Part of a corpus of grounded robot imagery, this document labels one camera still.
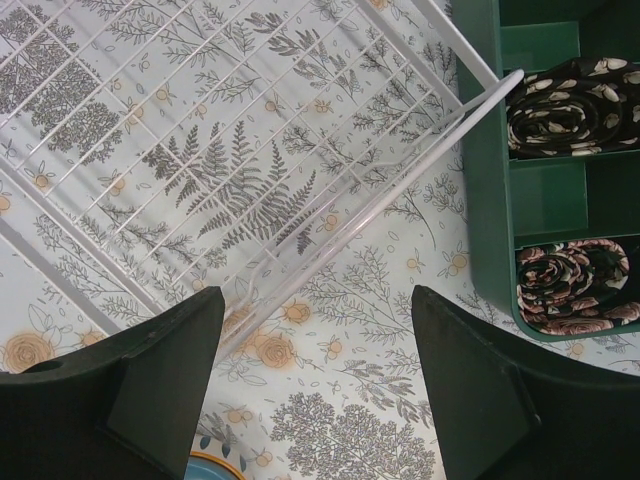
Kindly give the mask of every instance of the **black floral cloth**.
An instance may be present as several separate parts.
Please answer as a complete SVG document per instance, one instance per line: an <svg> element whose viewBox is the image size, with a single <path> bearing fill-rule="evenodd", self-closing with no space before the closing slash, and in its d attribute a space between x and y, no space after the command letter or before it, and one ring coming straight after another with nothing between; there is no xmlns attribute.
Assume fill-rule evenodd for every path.
<svg viewBox="0 0 640 480"><path fill-rule="evenodd" d="M516 158L591 155L640 146L640 67L574 58L526 77L507 97Z"/></svg>
<svg viewBox="0 0 640 480"><path fill-rule="evenodd" d="M611 240L527 248L517 255L517 276L520 315L542 333L592 333L640 318L640 303L615 302L629 259Z"/></svg>

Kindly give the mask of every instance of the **floral wallpaper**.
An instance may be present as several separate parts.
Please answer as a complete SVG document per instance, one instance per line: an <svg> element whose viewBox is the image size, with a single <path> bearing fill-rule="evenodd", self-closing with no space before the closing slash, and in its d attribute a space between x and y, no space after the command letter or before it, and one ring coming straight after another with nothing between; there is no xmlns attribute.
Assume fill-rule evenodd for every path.
<svg viewBox="0 0 640 480"><path fill-rule="evenodd" d="M455 89L454 55L410 2L370 1ZM256 242L282 241L346 165L390 158L447 111L349 0L77 0L55 19L62 0L23 3L0 2L1 161L160 305L206 285L224 285L228 303L248 294L226 332L282 279L273 268L251 290ZM199 433L239 451L248 479L444 479L413 287L519 334L470 281L463 168L456 146L214 370ZM391 173L369 171L287 261ZM121 328L153 316L2 176L0 218ZM8 245L0 257L2 370L103 338ZM545 346L640 374L635 335Z"/></svg>

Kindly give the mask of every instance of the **metal grid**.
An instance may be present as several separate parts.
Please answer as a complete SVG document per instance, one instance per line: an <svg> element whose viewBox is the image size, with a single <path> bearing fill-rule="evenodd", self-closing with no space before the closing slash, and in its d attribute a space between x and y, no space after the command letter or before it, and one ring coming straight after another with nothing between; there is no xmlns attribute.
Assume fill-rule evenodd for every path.
<svg viewBox="0 0 640 480"><path fill-rule="evenodd" d="M207 192L206 196L201 199L201 205L205 202L210 202L215 205L215 208L221 212L224 212L228 218L231 219L229 224L221 235L217 237L217 240L208 248L203 249L186 267L183 267L181 271L175 275L171 280L171 287L178 285L180 282L184 282L188 277L189 272L197 267L198 263L213 249L217 248L220 242L234 232L240 235L245 235L255 248L252 250L250 258L246 264L238 265L236 272L232 275L228 275L226 280L222 284L223 291L227 287L233 284L238 275L242 272L250 270L247 295L245 298L241 298L234 302L227 309L226 316L229 318L234 313L243 309L245 315L239 322L235 322L231 328L227 329L226 336L222 339L221 352L218 355L218 360L224 358L228 353L232 352L237 345L242 342L250 332L257 328L257 326L268 318L274 311L276 311L280 305L282 305L295 291L311 276L315 271L321 268L326 262L329 261L335 254L337 254L347 243L353 238L359 231L364 228L377 214L379 214L386 205L392 202L404 188L410 185L417 176L419 176L430 164L432 164L444 151L450 148L459 138L464 135L469 128L471 128L493 105L495 105L519 80L519 72L515 72L511 77L498 82L497 78L490 72L490 70L484 65L484 63L475 55L475 53L469 48L460 34L452 27L449 20L440 12L440 10L430 2L422 2L421 10L423 13L429 15L430 21L436 26L443 38L450 40L453 44L452 48L463 59L466 59L470 63L470 69L476 74L478 79L486 87L486 91L474 99L472 102L463 105L456 97L454 92L451 91L442 80L411 50L411 48L402 40L402 38L395 33L382 19L382 17L375 11L368 0L353 0L353 5L348 11L337 21L333 23L327 32L322 35L318 35L313 43L311 43L307 49L300 55L297 55L291 65L275 78L270 78L268 72L261 71L261 68L257 67L254 63L255 58L263 52L263 47L268 46L269 42L275 38L282 30L287 28L293 28L290 22L300 12L309 8L313 2L297 2L299 8L295 12L291 12L288 17L259 45L256 45L252 51L245 55L243 52L237 50L232 42L227 42L227 46L230 48L236 48L237 55L241 58L239 61L225 76L219 78L216 85L209 89L209 91L200 99L198 103L194 103L193 107L189 108L176 122L176 127L181 125L187 118L190 118L197 111L198 107L209 99L211 95L216 94L218 89L225 85L225 81L232 77L234 73L240 72L243 68L251 68L252 71L260 73L265 87L259 94L257 94L251 102L249 102L238 114L237 118L245 115L250 109L256 105L257 102L271 101L274 104L282 102L287 111L295 112L288 118L284 118L280 127L273 132L273 134L263 141L261 146L255 151L254 155L257 156L260 151L265 148L269 148L271 142L281 135L288 127L295 125L303 125L309 132L311 132L318 142L313 148L310 148L306 154L299 155L299 159L296 159L296 163L287 169L280 179L271 183L271 186L262 191L260 195L255 195L251 199L251 206L247 208L242 214L238 215L225 205L225 202L221 200L221 192L225 188L229 188L229 182L232 182L234 176L246 167L251 159L246 159L243 163L236 166L228 175L227 180L221 182L214 188L211 185L204 182L198 175L195 175L190 170L192 163L201 155L205 154L207 149L218 139L220 139L227 130L231 129L234 122L229 122L222 127L218 133L212 136L208 142L199 149L197 153L191 156L191 158L179 158L172 149L168 148L165 141L169 137L173 128L168 129L164 135L157 135L151 126L147 125L141 118L136 118L135 121L139 124L147 135L152 138L152 144L148 146L142 154L139 154L136 159L132 159L128 167L114 176L111 182L103 188L102 192L97 195L87 205L83 206L81 211L75 215L70 216L65 213L64 209L55 200L56 192L64 185L68 180L73 179L79 174L79 167L84 165L87 159L89 159L95 152L99 151L103 142L105 142L114 132L122 128L126 122L134 118L135 110L129 110L128 113L120 114L120 118L117 123L112 126L101 139L95 142L95 144L86 151L81 158L79 158L64 174L57 180L55 184L51 186L47 191L40 192L24 177L21 173L27 162L42 149L51 138L68 122L74 115L78 114L91 100L98 94L109 95L118 104L123 104L123 101L115 95L109 88L110 82L129 65L138 55L141 54L154 40L161 39L162 35L167 32L172 25L172 22L177 21L180 16L190 9L191 12L196 12L201 15L201 18L208 19L207 15L204 15L198 8L198 2L190 0L185 2L175 14L166 20L161 28L145 42L141 43L127 60L123 61L121 65L116 68L110 75L105 78L100 78L96 73L89 68L84 62L79 61L81 53L87 49L96 39L100 37L114 22L126 15L127 9L136 3L138 0L130 0L125 3L122 8L119 9L111 18L105 21L101 30L96 31L84 45L81 45L75 51L69 50L64 42L59 40L56 35L51 33L49 28L57 21L68 8L74 3L68 2L64 8L61 8L57 13L51 15L49 19L43 23L40 19L34 15L34 13L23 4L22 0L13 0L6 3L4 6L0 6L0 13L4 12L11 6L19 6L25 12L27 12L34 22L39 26L38 29L30 35L30 37L24 41L20 48L16 48L5 60L0 64L0 71L7 66L14 58L22 55L24 48L34 40L38 35L44 33L49 34L50 38L57 42L57 44L68 55L67 60L61 63L55 71L53 71L49 77L43 81L38 88L31 92L26 98L22 100L20 105L15 108L10 114L5 115L0 122L0 132L9 123L15 119L48 84L48 82L59 75L65 70L66 67L72 64L72 62L80 66L85 73L95 82L96 87L94 90L86 96L86 98L78 103L66 116L61 120L57 126L47 132L42 137L39 143L22 158L18 159L14 163L0 162L2 171L20 188L29 198L45 212L49 217L56 222L62 230L73 238L79 245L81 245L89 255L102 267L105 271L111 273L117 278L127 290L127 292L135 298L141 305L144 305L152 314L160 313L165 310L168 305L162 298L159 298L156 293L150 291L148 288L140 285L137 275L139 269L145 262L155 258L159 249L167 242L171 241L171 238L178 234L181 229L188 226L189 220L199 211L193 209L188 215L186 215L179 223L170 228L163 238L157 242L152 248L149 248L139 258L135 259L135 262L130 265L123 265L116 261L110 253L110 246L118 235L123 232L136 219L139 219L143 212L154 202L159 202L161 199L161 193L171 184L171 182L182 176L189 176L190 179L198 185L203 192ZM184 61L176 66L167 77L163 78L153 88L150 88L148 94L139 102L140 105L145 105L146 102L152 100L153 96L174 76L179 74L185 65L189 64L192 60L197 58L197 55L207 48L209 42L214 41L225 31L229 25L232 25L234 21L242 18L242 15L249 11L250 7L254 4L254 1L247 1L239 4L235 9L235 13L221 24L215 24L211 20L208 27L212 32L209 38L202 42L196 49L194 49L189 55L186 56ZM340 69L333 78L327 83L325 88L322 88L318 93L310 100L304 102L302 105L296 104L295 96L291 92L287 91L284 87L284 82L287 77L295 68L303 65L307 55L314 51L317 51L321 47L322 42L330 38L332 34L344 24L344 22L352 21L355 17L358 17L358 21L362 22L364 19L368 24L375 28L376 35L370 39L366 45L362 45L359 48L359 54L349 59L349 62ZM309 108L313 108L315 102L317 102L322 94L328 90L331 86L339 82L343 75L348 74L350 69L354 68L358 61L360 61L367 53L376 48L380 42L384 42L388 48L393 49L397 58L400 61L396 62L397 66L390 72L384 82L378 86L378 89L372 92L366 100L360 105L366 105L376 98L391 82L396 82L398 76L407 69L410 69L412 74L418 78L418 81L428 88L421 92L421 96L418 98L412 97L411 104L408 105L409 109L395 119L392 123L386 125L384 130L380 132L375 140L364 146L361 151L353 155L350 161L344 160L344 155L337 148L335 142L333 142L334 135L340 132L343 128L347 128L352 117L345 116L341 123L332 126L331 130L324 130L318 128L309 120L304 112ZM423 103L430 97L437 96L442 100L442 103L446 105L449 112L443 115L441 118L432 122L428 128L426 128L422 134L414 139L411 143L406 145L401 154L398 154L396 158L382 158L377 159L374 162L367 163L363 161L366 156L374 149L378 144L384 142L388 136L394 132L395 129L403 125L403 122L414 112L415 109L421 108ZM473 109L477 109L473 114L467 115ZM128 218L124 219L120 225L112 230L106 238L96 240L92 238L82 228L82 219L112 191L118 183L124 179L128 174L133 172L136 166L138 166L145 158L146 155L161 149L163 153L173 161L182 165L163 185L155 190L155 192L146 199L135 211L132 211ZM265 199L273 195L276 189L288 179L291 175L295 175L296 171L301 168L301 165L305 164L308 159L312 157L322 158L323 152L330 152L335 159L340 163L340 174L335 176L331 181L327 182L321 191L311 198L299 212L292 216L284 225L282 225L276 232L264 239L258 238L257 235L252 233L252 229L247 225L251 222L252 216L257 214L258 208L262 205ZM370 176L372 174L381 175L382 180L372 186ZM296 239L303 232L308 231L311 225L317 221L324 213L330 209L336 202L344 199L344 196L348 192L359 191L359 204L354 205L351 209L351 216L343 221L332 234L320 239L309 248L303 255L296 254ZM353 198L349 198L349 202L357 203ZM251 292L256 282L259 281L264 272L276 269L280 274L279 282L271 282L272 288L268 289L266 293L263 293L261 298L255 299L251 297Z"/></svg>

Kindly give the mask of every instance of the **rolled fabric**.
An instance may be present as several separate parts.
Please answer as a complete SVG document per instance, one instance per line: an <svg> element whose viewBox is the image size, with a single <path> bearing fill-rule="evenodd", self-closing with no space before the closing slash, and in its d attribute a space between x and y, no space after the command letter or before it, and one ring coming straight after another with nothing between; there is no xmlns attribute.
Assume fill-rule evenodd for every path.
<svg viewBox="0 0 640 480"><path fill-rule="evenodd" d="M507 97L517 158L592 155L640 146L640 67L574 58L526 77Z"/></svg>
<svg viewBox="0 0 640 480"><path fill-rule="evenodd" d="M517 255L520 315L550 335L578 335L627 325L640 303L615 304L629 276L629 259L617 243L581 240L531 247Z"/></svg>

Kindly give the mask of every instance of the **green plastic organizer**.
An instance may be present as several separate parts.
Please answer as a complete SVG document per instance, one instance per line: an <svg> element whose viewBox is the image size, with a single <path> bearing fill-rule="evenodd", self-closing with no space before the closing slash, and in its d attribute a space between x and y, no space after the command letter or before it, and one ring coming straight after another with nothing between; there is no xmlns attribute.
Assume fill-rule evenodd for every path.
<svg viewBox="0 0 640 480"><path fill-rule="evenodd" d="M640 61L639 0L451 0L455 24L502 77L534 73L579 55ZM460 97L481 92L458 67ZM504 102L463 139L472 276L478 293L509 312L532 338L564 341L611 334L547 335L520 317L515 252L537 244L640 235L640 150L590 157L509 159ZM640 331L640 323L615 333Z"/></svg>

